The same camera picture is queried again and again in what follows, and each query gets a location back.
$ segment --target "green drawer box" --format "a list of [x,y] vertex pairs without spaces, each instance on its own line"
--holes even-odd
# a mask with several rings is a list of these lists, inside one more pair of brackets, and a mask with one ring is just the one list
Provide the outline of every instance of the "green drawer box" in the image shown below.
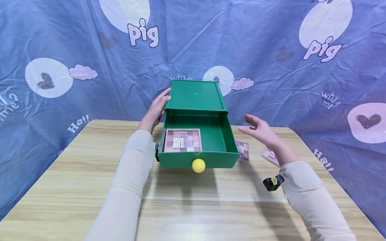
[[[232,168],[240,155],[218,83],[174,79],[171,88],[157,154],[161,167],[191,168],[200,158],[206,168]],[[200,129],[202,151],[164,152],[166,129]]]

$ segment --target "eyeshadow palette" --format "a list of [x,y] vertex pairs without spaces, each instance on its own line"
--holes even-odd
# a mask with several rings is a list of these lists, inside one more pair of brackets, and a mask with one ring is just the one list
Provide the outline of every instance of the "eyeshadow palette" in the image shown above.
[[239,161],[249,163],[249,144],[235,140],[237,150],[240,154]]
[[199,129],[166,129],[164,152],[201,152]]
[[266,159],[267,161],[269,161],[273,165],[280,167],[278,159],[276,158],[276,155],[272,150],[267,148],[264,151],[264,153],[261,155],[261,157]]

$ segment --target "beige long sleeve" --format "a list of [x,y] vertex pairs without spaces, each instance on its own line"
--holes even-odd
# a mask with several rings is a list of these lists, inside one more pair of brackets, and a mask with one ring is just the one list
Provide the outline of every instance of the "beige long sleeve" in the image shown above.
[[154,162],[151,134],[137,130],[128,140],[107,198],[86,241],[132,241],[137,230],[142,190]]
[[305,162],[281,166],[283,192],[291,207],[303,219],[311,241],[355,241],[340,209],[322,180]]

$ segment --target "person's left hand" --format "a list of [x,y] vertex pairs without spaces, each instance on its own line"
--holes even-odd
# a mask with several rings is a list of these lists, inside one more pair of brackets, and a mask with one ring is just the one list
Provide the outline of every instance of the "person's left hand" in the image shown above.
[[154,127],[159,124],[161,116],[165,113],[164,107],[166,102],[171,99],[171,96],[168,95],[171,88],[167,88],[162,92],[157,98],[151,103],[151,106],[141,122],[139,123],[138,130],[145,130],[153,133]]

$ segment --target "yellow knob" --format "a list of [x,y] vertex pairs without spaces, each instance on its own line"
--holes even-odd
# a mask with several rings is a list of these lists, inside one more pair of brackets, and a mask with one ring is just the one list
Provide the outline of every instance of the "yellow knob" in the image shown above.
[[198,158],[196,160],[193,161],[192,163],[192,168],[193,168],[193,171],[197,172],[197,173],[201,173],[205,170],[205,162],[204,160]]

